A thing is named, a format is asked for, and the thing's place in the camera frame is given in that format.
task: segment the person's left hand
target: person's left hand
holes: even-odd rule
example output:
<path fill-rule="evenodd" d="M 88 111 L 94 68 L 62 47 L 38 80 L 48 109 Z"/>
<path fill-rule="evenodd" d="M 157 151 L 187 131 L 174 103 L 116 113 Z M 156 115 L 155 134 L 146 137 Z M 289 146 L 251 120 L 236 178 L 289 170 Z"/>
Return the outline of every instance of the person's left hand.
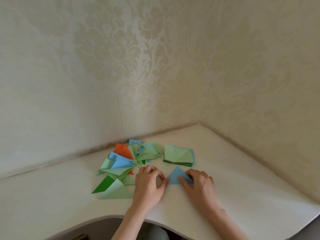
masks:
<path fill-rule="evenodd" d="M 162 180 L 159 187 L 156 186 L 157 176 Z M 147 215 L 160 201 L 169 181 L 170 178 L 165 178 L 155 166 L 141 167 L 136 174 L 136 188 L 131 207 Z"/>

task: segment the person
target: person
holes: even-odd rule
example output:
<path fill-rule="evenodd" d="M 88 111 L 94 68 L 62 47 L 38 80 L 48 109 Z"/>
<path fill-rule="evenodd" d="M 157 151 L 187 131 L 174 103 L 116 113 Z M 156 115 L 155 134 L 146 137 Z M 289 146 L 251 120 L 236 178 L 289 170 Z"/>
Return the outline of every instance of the person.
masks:
<path fill-rule="evenodd" d="M 194 169 L 187 170 L 186 174 L 193 179 L 193 187 L 183 177 L 178 177 L 179 182 L 194 207 L 217 231 L 220 238 L 222 240 L 250 240 L 219 205 L 213 178 L 209 177 L 205 171 L 200 172 Z M 162 180 L 159 187 L 156 186 L 156 177 Z M 147 165 L 139 169 L 139 173 L 136 174 L 132 205 L 127 210 L 112 240 L 135 240 L 137 238 L 147 214 L 160 201 L 169 181 L 170 178 L 165 178 L 155 166 Z"/>

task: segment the orange folded paper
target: orange folded paper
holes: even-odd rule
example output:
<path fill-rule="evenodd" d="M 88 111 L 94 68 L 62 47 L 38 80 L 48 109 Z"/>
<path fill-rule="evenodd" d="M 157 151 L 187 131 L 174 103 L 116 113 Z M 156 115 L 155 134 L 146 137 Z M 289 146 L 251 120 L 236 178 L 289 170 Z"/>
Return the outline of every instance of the orange folded paper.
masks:
<path fill-rule="evenodd" d="M 115 145 L 113 152 L 119 154 L 120 156 L 126 157 L 128 159 L 133 159 L 127 145 L 121 145 L 117 143 Z"/>

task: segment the white table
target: white table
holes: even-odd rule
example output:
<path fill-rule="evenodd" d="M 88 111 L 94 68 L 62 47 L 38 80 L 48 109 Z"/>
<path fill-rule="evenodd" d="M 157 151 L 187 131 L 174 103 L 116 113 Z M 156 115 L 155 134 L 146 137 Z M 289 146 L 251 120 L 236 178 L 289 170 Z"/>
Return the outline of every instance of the white table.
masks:
<path fill-rule="evenodd" d="M 201 125 L 145 139 L 152 140 L 192 148 L 194 168 L 213 176 L 222 206 L 252 239 L 287 239 L 320 213 L 317 203 Z M 52 239 L 90 222 L 122 217 L 132 200 L 98 200 L 98 193 L 91 194 L 104 177 L 95 173 L 111 150 L 0 180 L 0 239 Z M 162 158 L 151 164 L 165 176 L 176 167 Z M 146 221 L 189 239 L 219 239 L 180 185 L 168 186 Z"/>

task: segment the wall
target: wall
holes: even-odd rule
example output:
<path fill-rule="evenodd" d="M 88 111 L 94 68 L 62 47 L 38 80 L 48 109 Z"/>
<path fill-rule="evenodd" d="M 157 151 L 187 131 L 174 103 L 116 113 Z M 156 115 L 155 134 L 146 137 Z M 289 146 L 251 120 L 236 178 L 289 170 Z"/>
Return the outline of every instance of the wall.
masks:
<path fill-rule="evenodd" d="M 320 0 L 215 0 L 201 121 L 320 202 Z"/>
<path fill-rule="evenodd" d="M 0 0 L 0 178 L 198 123 L 201 10 L 194 0 Z"/>

